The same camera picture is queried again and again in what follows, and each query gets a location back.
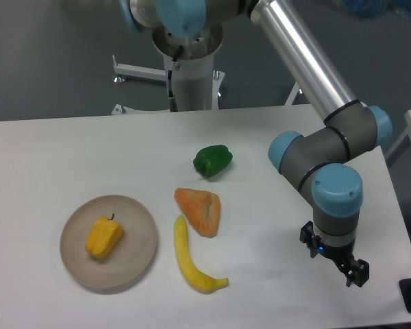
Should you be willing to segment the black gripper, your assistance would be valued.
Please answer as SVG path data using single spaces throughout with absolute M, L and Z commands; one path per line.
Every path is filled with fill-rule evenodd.
M 299 240 L 310 251 L 310 257 L 318 254 L 333 260 L 338 270 L 346 277 L 346 286 L 352 284 L 362 287 L 369 279 L 369 264 L 362 259 L 355 259 L 353 249 L 356 231 L 346 235 L 334 236 L 315 230 L 312 221 L 308 221 L 300 230 Z

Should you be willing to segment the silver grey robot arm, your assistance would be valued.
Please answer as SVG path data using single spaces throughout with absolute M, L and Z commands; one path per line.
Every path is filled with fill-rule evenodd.
M 369 264 L 353 256 L 353 247 L 362 179 L 347 163 L 387 141 L 392 125 L 382 109 L 353 95 L 291 2 L 121 1 L 120 8 L 131 30 L 151 30 L 164 58 L 172 112 L 210 110 L 217 103 L 212 60 L 225 21 L 246 14 L 261 27 L 324 123 L 309 136 L 281 133 L 269 147 L 269 160 L 312 207 L 313 218 L 300 233 L 311 256 L 332 260 L 347 285 L 361 287 Z

